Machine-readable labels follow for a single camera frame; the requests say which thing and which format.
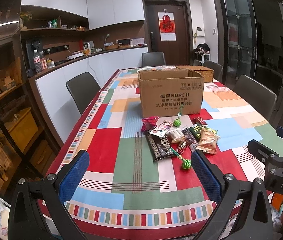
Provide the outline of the dark green chips bag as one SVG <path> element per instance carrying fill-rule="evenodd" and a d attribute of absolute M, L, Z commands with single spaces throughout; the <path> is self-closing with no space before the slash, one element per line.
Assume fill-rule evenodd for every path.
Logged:
<path fill-rule="evenodd" d="M 191 127 L 189 127 L 189 131 L 192 133 L 196 141 L 199 142 L 201 139 L 202 125 L 194 124 Z"/>

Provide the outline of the red small snack packet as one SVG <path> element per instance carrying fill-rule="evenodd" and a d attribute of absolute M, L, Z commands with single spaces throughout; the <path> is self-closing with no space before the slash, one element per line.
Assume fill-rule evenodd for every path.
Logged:
<path fill-rule="evenodd" d="M 195 117 L 195 118 L 193 119 L 193 122 L 194 122 L 195 124 L 198 124 L 198 125 L 201 125 L 201 126 L 208 126 L 208 124 L 205 122 L 205 120 L 203 120 L 200 116 Z"/>

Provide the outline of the slim dark candy bar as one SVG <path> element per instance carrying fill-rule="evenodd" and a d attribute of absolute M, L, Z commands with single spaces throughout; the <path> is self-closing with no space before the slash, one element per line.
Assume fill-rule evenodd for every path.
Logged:
<path fill-rule="evenodd" d="M 194 152 L 197 149 L 198 142 L 193 136 L 193 134 L 189 131 L 188 128 L 182 129 L 182 133 L 186 136 L 186 144 L 190 148 L 191 152 Z"/>

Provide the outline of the green lollipop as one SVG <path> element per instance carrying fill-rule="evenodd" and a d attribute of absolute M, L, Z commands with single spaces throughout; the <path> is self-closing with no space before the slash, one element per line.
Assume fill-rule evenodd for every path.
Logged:
<path fill-rule="evenodd" d="M 182 169 L 189 170 L 191 169 L 191 161 L 189 159 L 184 159 L 177 151 L 171 148 L 172 152 L 177 156 L 179 160 L 182 161 Z"/>
<path fill-rule="evenodd" d="M 177 114 L 177 119 L 175 119 L 173 121 L 173 125 L 175 127 L 180 127 L 181 126 L 181 120 L 180 120 L 180 117 L 182 116 L 182 110 L 183 110 L 183 105 L 181 105 L 180 109 L 179 109 L 179 112 Z"/>

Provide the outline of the dark patterned snack bar pack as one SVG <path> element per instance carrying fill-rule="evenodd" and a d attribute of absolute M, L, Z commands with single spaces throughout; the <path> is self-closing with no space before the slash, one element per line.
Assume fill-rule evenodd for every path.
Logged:
<path fill-rule="evenodd" d="M 148 133 L 146 135 L 147 142 L 153 154 L 155 161 L 159 161 L 164 158 L 172 157 L 174 153 L 171 150 L 171 145 L 166 136 L 160 138 Z"/>

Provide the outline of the pink bear snack packet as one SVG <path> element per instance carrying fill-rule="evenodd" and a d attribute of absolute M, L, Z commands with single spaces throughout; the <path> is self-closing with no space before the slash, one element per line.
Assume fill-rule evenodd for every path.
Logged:
<path fill-rule="evenodd" d="M 171 127 L 172 127 L 172 123 L 165 120 L 159 126 L 157 126 L 152 131 L 150 131 L 149 133 L 151 135 L 155 135 L 160 138 L 163 138 L 166 135 L 166 133 L 170 130 Z"/>

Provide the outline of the magenta snack bag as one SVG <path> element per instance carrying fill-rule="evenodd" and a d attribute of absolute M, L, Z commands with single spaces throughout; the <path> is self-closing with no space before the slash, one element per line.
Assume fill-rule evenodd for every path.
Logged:
<path fill-rule="evenodd" d="M 151 117 L 148 117 L 148 118 L 142 118 L 141 119 L 141 121 L 142 121 L 141 131 L 147 132 L 149 130 L 156 128 L 158 119 L 159 119 L 158 116 L 151 116 Z"/>

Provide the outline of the grey chair right near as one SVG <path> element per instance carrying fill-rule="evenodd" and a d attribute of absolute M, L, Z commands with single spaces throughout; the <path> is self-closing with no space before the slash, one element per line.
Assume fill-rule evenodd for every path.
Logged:
<path fill-rule="evenodd" d="M 267 121 L 270 120 L 277 101 L 277 96 L 272 90 L 251 77 L 241 75 L 233 91 L 248 102 Z"/>

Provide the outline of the grey chair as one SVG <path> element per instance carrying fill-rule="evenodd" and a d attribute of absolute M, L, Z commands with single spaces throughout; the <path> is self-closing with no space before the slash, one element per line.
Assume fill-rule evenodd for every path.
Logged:
<path fill-rule="evenodd" d="M 67 81 L 66 88 L 81 115 L 100 90 L 99 84 L 89 72 L 84 72 Z"/>
<path fill-rule="evenodd" d="M 206 60 L 203 63 L 203 66 L 209 69 L 212 69 L 214 71 L 214 79 L 221 82 L 222 81 L 222 74 L 223 74 L 223 66 L 213 62 Z"/>
<path fill-rule="evenodd" d="M 248 102 L 267 121 L 270 120 L 277 101 L 277 96 L 272 90 L 251 77 L 241 75 L 233 91 Z"/>

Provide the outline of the orange bread snack bag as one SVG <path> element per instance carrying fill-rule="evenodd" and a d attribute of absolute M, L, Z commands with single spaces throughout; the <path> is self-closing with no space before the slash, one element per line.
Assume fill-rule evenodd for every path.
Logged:
<path fill-rule="evenodd" d="M 204 127 L 196 149 L 208 154 L 216 154 L 218 139 L 220 139 L 219 135 L 214 133 L 212 129 Z"/>

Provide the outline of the glass display cabinet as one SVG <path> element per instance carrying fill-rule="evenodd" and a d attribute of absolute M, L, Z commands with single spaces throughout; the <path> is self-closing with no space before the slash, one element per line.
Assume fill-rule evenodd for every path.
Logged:
<path fill-rule="evenodd" d="M 17 181 L 42 179 L 60 149 L 42 116 L 27 75 L 21 0 L 0 0 L 0 198 Z"/>

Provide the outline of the small red wrapped candy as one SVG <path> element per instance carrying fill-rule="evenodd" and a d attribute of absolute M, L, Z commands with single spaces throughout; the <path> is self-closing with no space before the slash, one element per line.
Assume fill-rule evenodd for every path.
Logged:
<path fill-rule="evenodd" d="M 187 148 L 186 142 L 181 141 L 181 142 L 179 142 L 179 144 L 176 148 L 176 151 L 177 151 L 178 154 L 182 155 L 185 152 L 186 148 Z"/>

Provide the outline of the beige pastry packet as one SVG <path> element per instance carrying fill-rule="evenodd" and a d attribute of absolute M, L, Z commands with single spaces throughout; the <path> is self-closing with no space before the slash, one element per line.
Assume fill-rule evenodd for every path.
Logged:
<path fill-rule="evenodd" d="M 166 133 L 166 135 L 171 139 L 173 144 L 184 142 L 186 140 L 186 136 L 180 128 L 171 129 Z"/>

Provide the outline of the grey chair right far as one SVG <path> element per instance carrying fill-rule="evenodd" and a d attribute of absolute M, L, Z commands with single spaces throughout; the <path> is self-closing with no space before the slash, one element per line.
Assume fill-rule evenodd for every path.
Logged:
<path fill-rule="evenodd" d="M 203 63 L 203 66 L 209 69 L 212 69 L 214 71 L 214 79 L 221 82 L 222 81 L 222 74 L 223 74 L 223 66 L 213 62 L 206 60 Z"/>

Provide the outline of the white lower cabinets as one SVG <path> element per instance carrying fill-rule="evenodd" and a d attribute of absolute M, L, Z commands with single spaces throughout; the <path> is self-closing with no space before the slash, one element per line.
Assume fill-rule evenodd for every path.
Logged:
<path fill-rule="evenodd" d="M 62 143 L 111 76 L 118 69 L 141 67 L 147 52 L 147 47 L 138 47 L 84 56 L 35 79 L 45 113 Z"/>

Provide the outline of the brown cardboard box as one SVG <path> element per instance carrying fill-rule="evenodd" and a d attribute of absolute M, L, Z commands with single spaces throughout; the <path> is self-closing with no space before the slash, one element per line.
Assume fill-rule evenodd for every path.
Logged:
<path fill-rule="evenodd" d="M 144 118 L 198 114 L 201 110 L 204 77 L 191 69 L 141 70 L 138 81 Z"/>

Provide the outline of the white shoe rack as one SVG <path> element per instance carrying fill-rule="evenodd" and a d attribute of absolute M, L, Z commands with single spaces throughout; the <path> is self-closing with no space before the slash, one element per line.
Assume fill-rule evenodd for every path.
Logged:
<path fill-rule="evenodd" d="M 195 66 L 202 66 L 205 61 L 210 61 L 210 54 L 209 53 L 194 53 L 193 64 Z"/>

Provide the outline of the dark glass sliding door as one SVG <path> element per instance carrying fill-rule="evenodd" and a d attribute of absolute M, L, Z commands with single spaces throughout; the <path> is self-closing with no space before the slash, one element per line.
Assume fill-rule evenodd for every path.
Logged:
<path fill-rule="evenodd" d="M 283 125 L 283 0 L 214 0 L 221 81 L 234 89 L 242 75 L 276 96 L 268 121 Z"/>

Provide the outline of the grey chair left side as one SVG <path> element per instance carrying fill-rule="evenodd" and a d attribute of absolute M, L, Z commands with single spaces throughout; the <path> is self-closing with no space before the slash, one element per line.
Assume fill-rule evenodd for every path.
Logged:
<path fill-rule="evenodd" d="M 84 72 L 67 81 L 66 88 L 81 115 L 100 90 L 99 84 L 89 72 Z"/>

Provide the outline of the white fruit basket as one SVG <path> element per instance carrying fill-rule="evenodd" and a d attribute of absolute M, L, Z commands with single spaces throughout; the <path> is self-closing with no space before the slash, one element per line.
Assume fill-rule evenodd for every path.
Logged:
<path fill-rule="evenodd" d="M 167 69 L 176 69 L 176 66 L 151 66 L 151 67 L 143 67 L 136 71 L 139 74 L 141 71 L 149 71 L 149 70 L 167 70 Z"/>

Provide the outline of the grey chair far end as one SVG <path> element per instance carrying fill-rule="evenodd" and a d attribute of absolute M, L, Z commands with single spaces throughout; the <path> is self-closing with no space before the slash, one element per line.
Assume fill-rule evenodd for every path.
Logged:
<path fill-rule="evenodd" d="M 141 66 L 166 66 L 164 53 L 161 51 L 142 53 L 141 55 Z"/>

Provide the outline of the red label drink bottle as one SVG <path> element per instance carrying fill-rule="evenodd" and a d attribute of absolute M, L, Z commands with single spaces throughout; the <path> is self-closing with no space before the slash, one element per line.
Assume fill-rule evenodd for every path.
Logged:
<path fill-rule="evenodd" d="M 45 70 L 48 68 L 48 66 L 47 66 L 47 61 L 46 61 L 43 51 L 39 52 L 39 55 L 40 55 L 41 67 L 43 70 Z"/>

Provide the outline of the red fu calendar poster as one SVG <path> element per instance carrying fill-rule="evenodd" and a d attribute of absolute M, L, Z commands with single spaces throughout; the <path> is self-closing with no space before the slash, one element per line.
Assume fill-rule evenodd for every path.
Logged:
<path fill-rule="evenodd" d="M 176 41 L 176 25 L 173 12 L 159 12 L 159 33 L 161 41 Z"/>

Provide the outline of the plastic water bottle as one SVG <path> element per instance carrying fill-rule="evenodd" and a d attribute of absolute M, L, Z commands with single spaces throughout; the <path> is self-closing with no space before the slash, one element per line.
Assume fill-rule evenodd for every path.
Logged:
<path fill-rule="evenodd" d="M 41 63 L 40 63 L 40 55 L 39 55 L 37 49 L 34 50 L 33 61 L 34 61 L 34 66 L 35 66 L 36 72 L 37 73 L 42 72 L 42 67 L 41 67 Z"/>

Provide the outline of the dark wooden door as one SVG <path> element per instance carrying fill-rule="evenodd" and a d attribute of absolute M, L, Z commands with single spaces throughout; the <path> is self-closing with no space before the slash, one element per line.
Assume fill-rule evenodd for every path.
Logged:
<path fill-rule="evenodd" d="M 149 52 L 162 52 L 167 65 L 192 65 L 189 0 L 142 0 Z"/>

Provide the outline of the white flat appliance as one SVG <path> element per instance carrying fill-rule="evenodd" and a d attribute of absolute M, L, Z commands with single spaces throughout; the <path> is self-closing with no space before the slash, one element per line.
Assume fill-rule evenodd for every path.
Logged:
<path fill-rule="evenodd" d="M 82 56 L 84 56 L 84 53 L 80 52 L 80 53 L 76 53 L 76 54 L 67 56 L 67 59 L 68 60 L 73 60 L 73 59 L 77 59 L 77 58 L 82 57 Z"/>

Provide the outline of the black coffee machine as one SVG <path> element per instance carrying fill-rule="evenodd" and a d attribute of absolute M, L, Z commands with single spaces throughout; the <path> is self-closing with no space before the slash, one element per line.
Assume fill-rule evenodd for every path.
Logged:
<path fill-rule="evenodd" d="M 43 52 L 42 42 L 39 38 L 32 38 L 26 40 L 26 50 L 29 62 L 27 69 L 28 77 L 33 77 L 36 74 L 42 72 L 43 67 L 41 63 L 41 54 Z"/>

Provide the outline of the wall intercom panel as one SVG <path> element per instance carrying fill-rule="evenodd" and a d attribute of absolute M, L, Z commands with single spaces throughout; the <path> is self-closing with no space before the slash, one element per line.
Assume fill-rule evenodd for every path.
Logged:
<path fill-rule="evenodd" d="M 199 37 L 205 37 L 205 31 L 203 27 L 196 27 L 196 34 Z"/>

